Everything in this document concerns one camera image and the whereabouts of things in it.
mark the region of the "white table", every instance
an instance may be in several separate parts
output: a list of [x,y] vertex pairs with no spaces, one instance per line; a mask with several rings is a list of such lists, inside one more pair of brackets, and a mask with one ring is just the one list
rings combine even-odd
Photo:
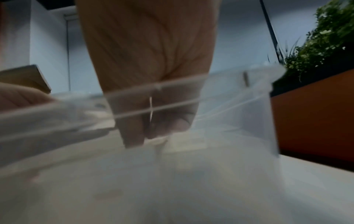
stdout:
[[354,223],[354,173],[281,156],[294,223]]

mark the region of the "skin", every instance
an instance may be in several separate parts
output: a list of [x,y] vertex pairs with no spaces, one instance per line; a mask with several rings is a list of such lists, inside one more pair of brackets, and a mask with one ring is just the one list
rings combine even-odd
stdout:
[[[76,0],[85,41],[105,94],[208,73],[221,0]],[[109,98],[115,114],[194,99],[202,83]],[[198,105],[116,121],[127,147],[187,130]]]

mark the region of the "clear plastic container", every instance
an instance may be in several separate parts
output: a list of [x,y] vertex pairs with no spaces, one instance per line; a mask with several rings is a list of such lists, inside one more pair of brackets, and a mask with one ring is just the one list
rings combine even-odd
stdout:
[[[227,71],[0,115],[0,223],[290,223],[269,98],[284,71]],[[141,107],[149,96],[154,106]],[[189,130],[125,148],[137,120],[168,125],[198,105]]]

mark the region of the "wooden planter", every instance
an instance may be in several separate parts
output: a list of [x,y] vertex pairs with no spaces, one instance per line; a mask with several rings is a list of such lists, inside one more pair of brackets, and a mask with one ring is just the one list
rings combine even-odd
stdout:
[[354,70],[271,101],[281,151],[354,162]]

